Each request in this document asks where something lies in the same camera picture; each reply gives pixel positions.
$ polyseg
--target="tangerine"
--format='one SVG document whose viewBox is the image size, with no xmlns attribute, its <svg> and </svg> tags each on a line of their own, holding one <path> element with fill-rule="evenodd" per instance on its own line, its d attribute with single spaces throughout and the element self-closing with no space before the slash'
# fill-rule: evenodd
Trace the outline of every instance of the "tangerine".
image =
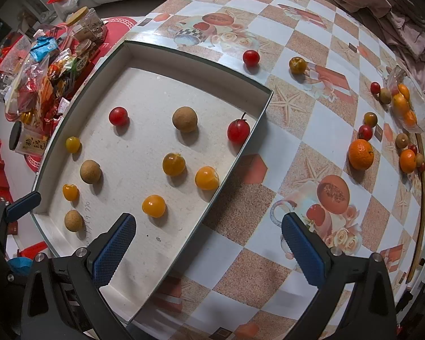
<svg viewBox="0 0 425 340">
<path fill-rule="evenodd" d="M 401 93 L 393 96 L 393 107 L 400 115 L 404 115 L 409 111 L 409 103 Z"/>
<path fill-rule="evenodd" d="M 413 110 L 409 110 L 403 115 L 403 121 L 407 126 L 414 126 L 417 124 L 417 117 Z"/>
<path fill-rule="evenodd" d="M 400 153 L 400 169 L 404 173 L 412 173 L 416 169 L 416 154 L 411 150 Z"/>
<path fill-rule="evenodd" d="M 356 139 L 349 145 L 349 163 L 356 170 L 367 170 L 373 163 L 374 152 L 372 145 L 365 139 Z"/>
<path fill-rule="evenodd" d="M 403 95 L 404 98 L 406 98 L 406 101 L 409 101 L 409 97 L 411 96 L 409 93 L 408 87 L 406 87 L 404 84 L 400 83 L 398 85 L 398 90 Z"/>
</svg>

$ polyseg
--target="metal bolt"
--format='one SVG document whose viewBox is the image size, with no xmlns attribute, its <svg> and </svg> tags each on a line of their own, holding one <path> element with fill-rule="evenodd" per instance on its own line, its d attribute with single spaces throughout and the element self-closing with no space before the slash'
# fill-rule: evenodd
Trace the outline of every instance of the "metal bolt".
<svg viewBox="0 0 425 340">
<path fill-rule="evenodd" d="M 76 256 L 83 257 L 86 254 L 87 250 L 85 247 L 79 248 L 76 250 Z"/>
<path fill-rule="evenodd" d="M 342 250 L 338 246 L 333 246 L 330 249 L 330 252 L 336 257 L 341 256 L 343 254 Z"/>
<path fill-rule="evenodd" d="M 371 257 L 373 258 L 375 262 L 382 262 L 382 259 L 383 259 L 383 257 L 381 257 L 381 254 L 379 253 L 373 253 Z"/>
<path fill-rule="evenodd" d="M 46 257 L 46 255 L 44 254 L 44 253 L 38 253 L 36 256 L 35 256 L 35 261 L 36 262 L 41 262 L 44 258 Z"/>
</svg>

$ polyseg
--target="jar lid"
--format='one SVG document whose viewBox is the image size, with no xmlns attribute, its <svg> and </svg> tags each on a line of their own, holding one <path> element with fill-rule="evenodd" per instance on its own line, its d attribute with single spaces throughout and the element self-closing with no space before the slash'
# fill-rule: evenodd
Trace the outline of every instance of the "jar lid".
<svg viewBox="0 0 425 340">
<path fill-rule="evenodd" d="M 83 54 L 86 50 L 88 50 L 90 48 L 92 44 L 92 41 L 90 39 L 85 39 L 82 42 L 80 42 L 77 47 L 76 47 L 76 54 L 78 56 L 80 56 L 81 54 Z"/>
<path fill-rule="evenodd" d="M 66 25 L 70 27 L 71 25 L 74 25 L 77 23 L 80 19 L 82 19 L 86 13 L 88 12 L 88 7 L 82 7 L 78 9 L 75 13 L 73 13 L 67 20 Z"/>
<path fill-rule="evenodd" d="M 9 135 L 9 149 L 14 151 L 19 144 L 20 133 L 22 132 L 22 123 L 16 121 L 11 129 L 11 134 Z"/>
</svg>

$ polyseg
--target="tray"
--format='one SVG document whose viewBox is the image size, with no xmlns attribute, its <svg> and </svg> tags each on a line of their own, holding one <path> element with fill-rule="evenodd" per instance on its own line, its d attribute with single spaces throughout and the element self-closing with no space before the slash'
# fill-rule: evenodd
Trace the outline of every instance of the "tray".
<svg viewBox="0 0 425 340">
<path fill-rule="evenodd" d="M 110 284 L 101 292 L 125 322 L 137 314 L 163 280 L 237 163 L 272 92 L 222 65 L 165 47 L 123 41 L 101 63 L 71 101 L 51 138 L 33 186 L 42 203 L 32 217 L 54 254 L 71 255 L 107 231 L 123 212 L 137 221 L 137 232 Z M 123 106 L 130 117 L 127 129 L 108 121 L 112 108 Z M 172 114 L 190 106 L 198 115 L 198 132 L 182 134 Z M 239 150 L 227 139 L 231 121 L 243 112 L 250 136 Z M 78 136 L 79 154 L 68 154 L 66 138 Z M 187 173 L 171 179 L 162 171 L 169 152 L 186 160 Z M 82 182 L 84 160 L 95 160 L 103 177 L 97 185 Z M 213 166 L 221 185 L 214 193 L 200 191 L 196 171 Z M 64 184 L 75 184 L 78 201 L 64 199 Z M 168 213 L 153 219 L 141 210 L 150 194 L 163 196 Z M 85 231 L 71 233 L 64 215 L 76 209 Z"/>
</svg>

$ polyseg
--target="tray rim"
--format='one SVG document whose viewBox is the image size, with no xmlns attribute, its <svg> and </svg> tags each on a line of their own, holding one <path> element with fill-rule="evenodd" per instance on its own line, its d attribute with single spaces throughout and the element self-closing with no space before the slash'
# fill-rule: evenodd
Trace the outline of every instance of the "tray rim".
<svg viewBox="0 0 425 340">
<path fill-rule="evenodd" d="M 250 84 L 252 84 L 253 86 L 257 87 L 258 89 L 262 90 L 263 92 L 266 92 L 268 94 L 268 100 L 266 101 L 266 104 L 263 106 L 261 113 L 259 115 L 259 117 L 256 119 L 255 121 L 255 125 L 254 127 L 251 129 L 249 136 L 247 137 L 246 141 L 244 142 L 243 146 L 241 147 L 241 149 L 239 150 L 238 154 L 235 157 L 234 162 L 232 163 L 232 165 L 230 166 L 230 169 L 228 170 L 227 174 L 225 175 L 225 177 L 223 178 L 223 181 L 221 182 L 221 184 L 219 185 L 219 188 L 215 191 L 213 197 L 211 198 L 210 202 L 207 204 L 205 210 L 203 211 L 202 215 L 199 217 L 197 223 L 195 224 L 195 226 L 192 228 L 191 233 L 189 234 L 189 236 L 186 238 L 185 243 L 182 245 L 182 247 L 180 248 L 180 250 L 178 251 L 178 253 L 176 254 L 176 256 L 174 257 L 172 263 L 170 264 L 170 266 L 166 269 L 166 272 L 164 273 L 163 277 L 160 279 L 160 281 L 155 285 L 154 289 L 152 290 L 152 292 L 150 293 L 150 295 L 148 296 L 148 298 L 145 300 L 145 303 L 147 302 L 147 300 L 156 292 L 157 288 L 159 287 L 159 285 L 162 283 L 162 281 L 166 278 L 166 276 L 168 275 L 168 273 L 170 272 L 170 270 L 172 269 L 172 267 L 174 266 L 174 264 L 177 262 L 177 260 L 179 259 L 179 256 L 181 255 L 182 251 L 184 251 L 185 247 L 187 246 L 187 244 L 190 242 L 190 240 L 192 239 L 192 237 L 194 236 L 194 234 L 196 233 L 198 227 L 200 226 L 200 224 L 202 223 L 202 221 L 204 220 L 204 218 L 206 217 L 206 215 L 208 214 L 209 210 L 211 209 L 212 205 L 214 204 L 214 202 L 216 201 L 216 199 L 218 198 L 220 192 L 222 191 L 222 188 L 224 187 L 225 183 L 227 182 L 228 178 L 230 177 L 231 173 L 233 172 L 234 168 L 236 167 L 236 165 L 238 164 L 240 158 L 242 157 L 244 150 L 246 149 L 246 146 L 248 144 L 248 142 L 250 141 L 250 139 L 252 138 L 256 127 L 258 126 L 259 122 L 261 121 L 261 119 L 266 115 L 266 109 L 268 108 L 271 100 L 272 100 L 272 96 L 274 94 L 274 91 L 271 90 L 270 88 L 262 85 L 261 83 L 259 83 L 258 81 L 249 78 L 248 76 L 245 76 L 244 74 L 235 71 L 233 69 L 230 69 L 229 67 L 226 67 L 222 64 L 219 64 L 217 62 L 205 59 L 205 58 L 201 58 L 199 56 L 190 54 L 188 52 L 183 52 L 183 51 L 179 51 L 177 49 L 173 49 L 170 47 L 165 47 L 165 46 L 161 46 L 161 45 L 156 45 L 156 44 L 152 44 L 152 43 L 147 43 L 147 42 L 140 42 L 140 41 L 135 41 L 135 40 L 130 40 L 130 39 L 126 39 L 126 36 L 123 40 L 119 41 L 111 50 L 111 52 L 108 53 L 107 56 L 104 57 L 104 60 L 100 63 L 100 65 L 95 68 L 95 70 L 91 73 L 91 75 L 86 79 L 86 81 L 83 83 L 83 85 L 78 89 L 77 93 L 73 96 L 73 99 L 71 100 L 71 103 L 69 105 L 69 108 L 66 112 L 66 114 L 62 115 L 62 120 L 59 122 L 59 124 L 57 125 L 57 127 L 55 128 L 55 131 L 52 135 L 52 137 L 49 140 L 48 146 L 46 148 L 46 152 L 44 152 L 43 158 L 41 160 L 41 166 L 40 169 L 37 171 L 36 173 L 36 177 L 34 179 L 33 182 L 33 186 L 32 186 L 32 191 L 35 191 L 38 189 L 39 185 L 40 185 L 40 181 L 41 181 L 41 175 L 44 173 L 45 168 L 47 166 L 47 160 L 50 157 L 53 147 L 52 144 L 54 144 L 55 142 L 58 141 L 59 137 L 60 137 L 60 133 L 61 133 L 61 129 L 64 127 L 64 125 L 66 124 L 66 121 L 68 121 L 69 117 L 71 116 L 73 109 L 76 107 L 77 102 L 85 95 L 85 93 L 87 92 L 87 90 L 89 89 L 91 83 L 93 82 L 94 79 L 96 79 L 96 77 L 98 75 L 100 75 L 101 71 L 105 68 L 105 66 L 111 61 L 111 59 L 122 49 L 125 49 L 126 45 L 130 45 L 130 44 L 135 44 L 135 45 L 141 45 L 141 46 L 146 46 L 146 47 L 150 47 L 152 49 L 157 49 L 157 50 L 162 50 L 162 51 L 168 51 L 172 54 L 176 54 L 176 55 L 182 55 L 185 56 L 191 60 L 195 60 L 195 61 L 200 61 L 202 63 L 205 63 L 207 65 L 211 65 L 213 67 L 216 67 L 219 70 L 222 70 L 224 72 L 227 72 L 228 74 L 232 74 L 233 76 L 244 80 Z M 57 250 L 54 248 L 54 246 L 52 245 L 52 243 L 50 242 L 50 240 L 48 239 L 48 237 L 46 236 L 46 234 L 44 233 L 42 227 L 40 226 L 38 220 L 35 217 L 35 213 L 33 213 L 33 211 L 30 211 L 30 215 L 31 218 L 34 222 L 34 224 L 36 225 L 36 228 L 38 229 L 39 233 L 41 234 L 42 238 L 44 239 L 44 241 L 46 242 L 46 244 L 49 246 L 52 254 L 58 258 L 60 257 L 60 254 L 57 252 Z M 129 320 L 123 319 L 121 316 L 121 320 L 123 320 L 125 323 L 130 323 L 134 320 L 134 318 L 137 316 L 137 314 L 139 313 L 138 310 L 134 315 L 131 316 L 131 318 Z"/>
</svg>

